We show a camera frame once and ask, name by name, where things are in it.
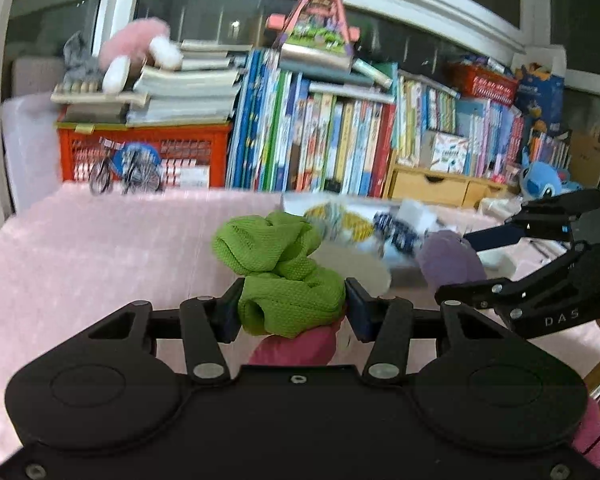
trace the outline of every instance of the blue plush toy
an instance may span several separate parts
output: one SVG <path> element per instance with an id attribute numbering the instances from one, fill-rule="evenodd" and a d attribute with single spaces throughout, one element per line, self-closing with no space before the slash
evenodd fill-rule
<path id="1" fill-rule="evenodd" d="M 558 172 L 546 162 L 529 162 L 526 148 L 522 150 L 520 189 L 525 200 L 548 198 L 563 193 Z"/>

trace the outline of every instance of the green mesh cloth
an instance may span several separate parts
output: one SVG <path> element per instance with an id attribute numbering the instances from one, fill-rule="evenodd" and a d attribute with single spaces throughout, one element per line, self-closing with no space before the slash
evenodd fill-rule
<path id="1" fill-rule="evenodd" d="M 308 258 L 319 246 L 311 224 L 283 211 L 240 216 L 218 229 L 214 253 L 246 277 L 238 314 L 248 333 L 293 338 L 340 317 L 344 280 Z"/>

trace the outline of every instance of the cardboard box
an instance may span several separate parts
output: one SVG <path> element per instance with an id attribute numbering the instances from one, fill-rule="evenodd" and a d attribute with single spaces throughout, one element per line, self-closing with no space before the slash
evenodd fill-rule
<path id="1" fill-rule="evenodd" d="M 422 136 L 420 167 L 442 173 L 462 173 L 469 140 L 441 132 L 425 132 Z"/>
<path id="2" fill-rule="evenodd" d="M 550 73 L 534 70 L 531 64 L 550 69 Z M 562 94 L 567 71 L 567 55 L 563 46 L 530 46 L 526 54 L 515 54 L 511 63 L 520 81 L 514 104 L 532 118 L 532 126 L 540 132 L 560 132 Z"/>
<path id="3" fill-rule="evenodd" d="M 597 187 L 600 184 L 600 132 L 590 135 L 581 132 L 571 134 L 571 180 L 583 187 Z"/>

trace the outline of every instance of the red box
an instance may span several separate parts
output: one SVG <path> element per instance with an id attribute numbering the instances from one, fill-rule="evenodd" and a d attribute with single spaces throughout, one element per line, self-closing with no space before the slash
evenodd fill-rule
<path id="1" fill-rule="evenodd" d="M 115 142 L 146 142 L 162 158 L 164 183 L 179 186 L 181 168 L 209 166 L 209 186 L 224 187 L 226 146 L 231 124 L 138 126 L 57 124 L 62 180 L 87 182 L 89 171 L 104 156 L 100 137 Z"/>
<path id="2" fill-rule="evenodd" d="M 511 106 L 516 97 L 517 79 L 481 66 L 452 63 L 449 76 L 451 86 L 458 88 L 462 97 L 493 99 L 505 106 Z"/>

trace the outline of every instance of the metal rivet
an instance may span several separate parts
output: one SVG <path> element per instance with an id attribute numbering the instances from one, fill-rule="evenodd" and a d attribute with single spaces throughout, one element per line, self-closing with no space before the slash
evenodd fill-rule
<path id="1" fill-rule="evenodd" d="M 40 464 L 29 464 L 24 469 L 25 474 L 31 480 L 42 480 L 46 478 L 46 471 Z"/>
<path id="2" fill-rule="evenodd" d="M 369 367 L 369 375 L 376 379 L 393 379 L 400 373 L 400 369 L 396 365 L 389 363 L 376 363 Z"/>
<path id="3" fill-rule="evenodd" d="M 193 373 L 200 379 L 215 379 L 224 374 L 224 367 L 217 363 L 200 363 L 193 368 Z"/>
<path id="4" fill-rule="evenodd" d="M 567 480 L 571 475 L 571 469 L 564 464 L 558 464 L 551 469 L 551 480 Z"/>

